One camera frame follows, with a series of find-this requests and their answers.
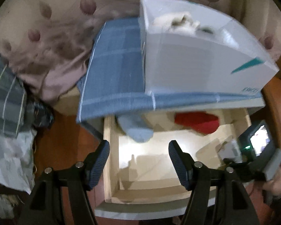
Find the gray striped fabric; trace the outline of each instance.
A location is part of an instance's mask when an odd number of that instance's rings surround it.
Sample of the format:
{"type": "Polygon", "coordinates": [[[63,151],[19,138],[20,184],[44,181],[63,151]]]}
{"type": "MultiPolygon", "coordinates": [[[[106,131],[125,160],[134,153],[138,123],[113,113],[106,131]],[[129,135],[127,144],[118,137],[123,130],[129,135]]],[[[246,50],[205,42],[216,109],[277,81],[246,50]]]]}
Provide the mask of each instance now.
{"type": "Polygon", "coordinates": [[[23,83],[7,64],[0,55],[0,133],[14,137],[21,128],[31,124],[34,113],[33,109],[26,111],[27,94],[23,83]]]}

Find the light blue sock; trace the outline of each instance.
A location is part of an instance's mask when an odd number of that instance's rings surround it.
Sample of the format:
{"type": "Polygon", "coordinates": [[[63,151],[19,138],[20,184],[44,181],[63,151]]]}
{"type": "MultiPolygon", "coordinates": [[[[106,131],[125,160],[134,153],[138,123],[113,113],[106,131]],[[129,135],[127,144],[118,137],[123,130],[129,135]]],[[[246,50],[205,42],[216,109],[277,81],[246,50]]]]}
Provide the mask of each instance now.
{"type": "Polygon", "coordinates": [[[135,142],[143,143],[153,136],[153,129],[146,124],[141,114],[123,114],[117,116],[117,120],[122,130],[135,142]]]}

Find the human hand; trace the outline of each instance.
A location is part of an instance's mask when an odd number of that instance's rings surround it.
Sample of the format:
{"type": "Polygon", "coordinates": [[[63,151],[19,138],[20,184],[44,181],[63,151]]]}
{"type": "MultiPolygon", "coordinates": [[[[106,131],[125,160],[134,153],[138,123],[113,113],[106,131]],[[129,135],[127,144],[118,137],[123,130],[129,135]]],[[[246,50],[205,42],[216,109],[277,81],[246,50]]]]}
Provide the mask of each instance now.
{"type": "Polygon", "coordinates": [[[270,191],[274,196],[281,195],[281,168],[279,168],[274,178],[267,182],[261,183],[261,188],[270,191]]]}

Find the blue gripper pad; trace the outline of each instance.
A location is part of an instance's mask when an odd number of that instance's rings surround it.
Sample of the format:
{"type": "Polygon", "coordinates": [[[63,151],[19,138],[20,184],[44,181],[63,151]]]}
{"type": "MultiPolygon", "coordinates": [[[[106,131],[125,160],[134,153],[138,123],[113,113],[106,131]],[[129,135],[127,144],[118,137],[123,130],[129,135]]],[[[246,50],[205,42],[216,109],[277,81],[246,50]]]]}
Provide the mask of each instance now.
{"type": "Polygon", "coordinates": [[[88,154],[84,161],[86,164],[86,181],[91,190],[99,183],[109,152],[109,142],[103,140],[96,151],[88,154]]]}
{"type": "Polygon", "coordinates": [[[184,186],[186,190],[190,191],[193,175],[192,164],[194,160],[189,153],[184,153],[181,150],[175,140],[169,143],[169,155],[181,185],[184,186]]]}

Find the metal screw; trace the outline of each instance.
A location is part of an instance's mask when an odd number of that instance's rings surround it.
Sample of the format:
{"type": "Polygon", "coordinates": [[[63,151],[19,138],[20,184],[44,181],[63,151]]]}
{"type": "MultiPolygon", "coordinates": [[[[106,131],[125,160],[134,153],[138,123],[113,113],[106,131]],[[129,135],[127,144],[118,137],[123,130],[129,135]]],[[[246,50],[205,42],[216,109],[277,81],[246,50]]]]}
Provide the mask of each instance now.
{"type": "Polygon", "coordinates": [[[52,172],[52,168],[47,167],[47,168],[45,169],[45,173],[46,173],[46,174],[51,173],[51,172],[52,172]]]}
{"type": "Polygon", "coordinates": [[[203,167],[203,164],[202,164],[202,162],[195,162],[194,166],[197,168],[201,168],[201,167],[203,167]]]}
{"type": "Polygon", "coordinates": [[[81,168],[81,167],[83,167],[83,162],[77,162],[76,164],[75,164],[75,166],[77,167],[77,168],[81,168]]]}
{"type": "Polygon", "coordinates": [[[234,172],[234,169],[229,166],[229,167],[226,168],[226,171],[227,171],[228,173],[233,173],[233,172],[234,172]]]}

